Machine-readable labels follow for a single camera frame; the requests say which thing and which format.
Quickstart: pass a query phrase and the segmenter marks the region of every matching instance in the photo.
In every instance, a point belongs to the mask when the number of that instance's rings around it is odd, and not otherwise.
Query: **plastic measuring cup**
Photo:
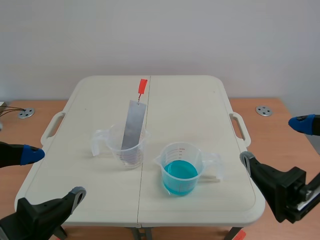
[[[126,168],[135,168],[144,160],[144,152],[147,139],[151,134],[142,127],[139,144],[122,150],[122,141],[124,138],[126,122],[113,125],[108,130],[97,130],[93,133],[91,139],[91,151],[93,156],[99,155],[99,141],[104,141],[111,150],[115,159],[120,160]]]
[[[167,145],[155,162],[161,167],[165,188],[170,193],[180,196],[187,195],[195,188],[199,177],[208,167],[215,167],[216,179],[221,181],[224,175],[224,166],[219,154],[202,152],[186,142]]]

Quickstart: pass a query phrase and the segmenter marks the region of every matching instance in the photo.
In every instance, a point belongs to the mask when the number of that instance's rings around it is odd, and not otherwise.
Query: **red tag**
[[[139,94],[145,93],[147,82],[148,82],[148,79],[141,79],[140,80],[139,91],[138,91]]]
[[[247,235],[247,234],[246,234],[243,230],[241,230],[241,231],[234,237],[233,240],[243,240],[243,239],[245,239],[246,235]]]

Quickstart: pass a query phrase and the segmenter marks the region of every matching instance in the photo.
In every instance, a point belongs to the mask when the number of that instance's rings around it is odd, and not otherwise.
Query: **white folding table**
[[[141,101],[147,104],[144,124],[151,138],[143,165],[128,170],[110,152],[93,157],[90,139],[95,130],[126,119],[129,101],[138,97],[140,79],[148,79]],[[236,136],[232,118],[243,139]],[[208,169],[190,194],[169,195],[153,159],[173,142],[219,153],[224,180],[212,181]],[[44,132],[41,143],[46,156],[33,165],[15,205],[24,197],[31,204],[61,198],[82,186],[87,195],[65,225],[145,228],[148,238],[151,227],[231,226],[235,227],[228,235],[232,239],[265,209],[265,199],[239,159],[250,142],[243,119],[232,111],[224,86],[215,77],[87,77]]]

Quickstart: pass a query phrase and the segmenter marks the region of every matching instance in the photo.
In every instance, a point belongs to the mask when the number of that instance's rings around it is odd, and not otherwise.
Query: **measuring cup with blue liquid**
[[[161,167],[164,187],[171,194],[189,194],[197,185],[206,168],[215,168],[215,178],[222,180],[224,166],[219,154],[207,153],[186,142],[167,145],[155,159]]]

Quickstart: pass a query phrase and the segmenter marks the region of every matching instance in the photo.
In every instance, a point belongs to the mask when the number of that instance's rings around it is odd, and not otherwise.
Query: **table leg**
[[[144,227],[143,229],[145,232],[146,240],[152,240],[152,232],[151,232],[152,227]]]
[[[67,233],[62,228],[62,226],[56,228],[53,232],[53,235],[55,235],[60,240],[65,240],[68,237]]]
[[[233,227],[231,230],[227,233],[227,235],[224,237],[224,240],[232,240],[234,237],[240,232],[242,227]]]
[[[129,227],[129,229],[132,232],[134,240],[141,240],[141,234],[139,232],[139,229],[136,227]]]

